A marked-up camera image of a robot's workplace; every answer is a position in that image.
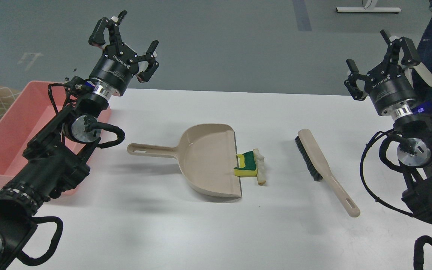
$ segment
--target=table surface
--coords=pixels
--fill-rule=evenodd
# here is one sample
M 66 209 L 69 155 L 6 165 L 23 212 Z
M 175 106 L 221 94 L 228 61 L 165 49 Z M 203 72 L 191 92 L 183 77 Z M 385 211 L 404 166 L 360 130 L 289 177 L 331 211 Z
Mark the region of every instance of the table surface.
M 401 270 L 413 269 L 415 239 L 432 237 L 432 225 L 374 202 L 360 181 L 365 144 L 393 123 L 369 99 L 128 89 L 110 106 L 109 123 L 125 130 L 125 141 L 96 150 L 76 194 L 44 204 L 37 214 L 64 222 L 54 256 L 34 268 L 15 260 L 9 269 Z M 213 198 L 190 188 L 176 159 L 126 152 L 130 143 L 176 146 L 187 128 L 201 123 L 230 125 L 238 153 L 259 148 L 266 185 L 242 178 L 242 198 Z M 360 217 L 349 217 L 329 186 L 313 181 L 294 142 L 303 128 L 312 131 Z M 403 178 L 379 161 L 378 146 L 365 161 L 367 183 L 406 210 Z M 43 254 L 54 229 L 40 225 L 26 253 Z M 432 269 L 432 248 L 425 249 L 425 266 Z

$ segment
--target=sponge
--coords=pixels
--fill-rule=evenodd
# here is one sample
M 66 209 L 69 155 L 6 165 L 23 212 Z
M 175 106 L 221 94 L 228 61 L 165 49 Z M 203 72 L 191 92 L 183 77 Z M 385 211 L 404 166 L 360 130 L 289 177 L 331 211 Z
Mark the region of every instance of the sponge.
M 240 177 L 254 177 L 258 175 L 254 152 L 249 151 L 236 155 L 240 159 L 240 167 L 234 168 L 234 175 Z

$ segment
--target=handle hole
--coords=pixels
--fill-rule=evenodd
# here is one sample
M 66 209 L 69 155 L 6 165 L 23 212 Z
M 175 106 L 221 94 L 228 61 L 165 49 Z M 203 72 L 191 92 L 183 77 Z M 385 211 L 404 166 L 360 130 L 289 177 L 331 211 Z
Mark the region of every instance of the handle hole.
M 352 200 L 350 200 L 350 199 L 346 199 L 346 202 L 348 202 L 348 204 L 349 204 L 349 206 L 350 206 L 351 208 L 356 208 L 356 205 L 353 203 Z

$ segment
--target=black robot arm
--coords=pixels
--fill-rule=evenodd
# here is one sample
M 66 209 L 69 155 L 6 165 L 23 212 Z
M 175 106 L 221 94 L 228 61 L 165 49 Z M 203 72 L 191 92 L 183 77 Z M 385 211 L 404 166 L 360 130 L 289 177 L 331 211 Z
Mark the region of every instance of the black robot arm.
M 417 111 L 413 112 L 412 109 L 421 100 L 405 77 L 401 66 L 415 66 L 421 61 L 411 39 L 401 37 L 391 41 L 386 31 L 382 30 L 381 34 L 388 45 L 386 54 L 383 61 L 367 72 L 367 75 L 359 75 L 353 60 L 348 59 L 346 61 L 351 74 L 344 84 L 353 98 L 363 100 L 368 94 L 377 113 L 382 116 L 391 115 L 394 121 L 393 130 L 379 136 L 375 135 L 367 144 L 361 158 L 361 179 L 365 188 L 377 202 L 432 224 L 432 117 L 418 114 Z M 400 65 L 398 61 L 401 50 L 403 50 L 404 56 Z M 358 89 L 357 80 L 365 81 L 364 92 Z M 390 169 L 403 174 L 408 189 L 403 192 L 402 200 L 411 210 L 411 213 L 392 207 L 382 201 L 367 188 L 365 183 L 362 167 L 365 155 L 369 147 L 377 139 L 384 136 L 386 139 L 380 146 L 379 157 Z M 398 165 L 392 164 L 386 158 L 386 151 L 393 141 L 399 143 L 397 149 Z M 423 179 L 417 171 L 418 168 L 425 169 L 427 179 Z M 415 243 L 415 269 L 422 269 L 422 245 L 425 243 L 432 245 L 432 238 L 425 236 Z
M 141 72 L 143 81 L 148 81 L 158 67 L 154 54 L 157 41 L 153 41 L 141 57 L 122 43 L 118 26 L 126 13 L 123 11 L 118 17 L 98 21 L 89 43 L 98 47 L 104 45 L 103 31 L 109 29 L 110 44 L 103 49 L 88 79 L 74 77 L 48 86 L 56 115 L 28 142 L 23 152 L 28 160 L 26 166 L 0 190 L 0 270 L 6 269 L 15 258 L 34 266 L 46 262 L 55 253 L 62 235 L 62 221 L 58 217 L 34 217 L 37 210 L 51 198 L 76 188 L 89 175 L 86 163 L 96 148 L 118 145 L 125 138 L 123 130 L 100 123 L 98 116 L 108 108 L 112 95 L 121 96 L 125 92 L 130 80 L 139 72 L 137 62 L 152 63 Z M 60 111 L 53 100 L 53 87 L 63 87 L 66 91 Z M 117 139 L 101 143 L 101 130 L 115 133 Z M 65 138 L 84 147 L 74 153 L 65 146 Z M 38 224 L 46 222 L 57 225 L 49 250 L 39 258 L 31 258 L 23 248 Z

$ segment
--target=dustpan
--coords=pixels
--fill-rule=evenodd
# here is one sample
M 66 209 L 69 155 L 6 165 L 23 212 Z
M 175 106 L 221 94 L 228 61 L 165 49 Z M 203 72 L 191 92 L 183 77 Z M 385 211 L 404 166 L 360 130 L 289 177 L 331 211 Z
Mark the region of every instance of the dustpan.
M 226 124 L 199 124 L 188 128 L 176 147 L 130 144 L 136 156 L 175 158 L 187 182 L 199 193 L 216 197 L 241 197 L 234 130 Z

